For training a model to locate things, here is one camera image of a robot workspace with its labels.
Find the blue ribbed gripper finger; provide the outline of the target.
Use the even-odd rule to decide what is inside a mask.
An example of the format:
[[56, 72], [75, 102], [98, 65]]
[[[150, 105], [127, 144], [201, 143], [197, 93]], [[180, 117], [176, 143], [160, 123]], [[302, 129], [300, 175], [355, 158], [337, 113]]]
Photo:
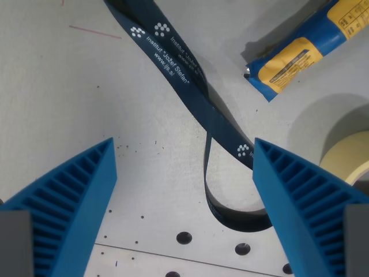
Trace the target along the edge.
[[35, 276], [83, 276], [117, 181], [114, 139], [74, 156], [1, 205], [31, 216]]
[[256, 138], [253, 181], [295, 276], [345, 276], [344, 210], [368, 196], [319, 166]]

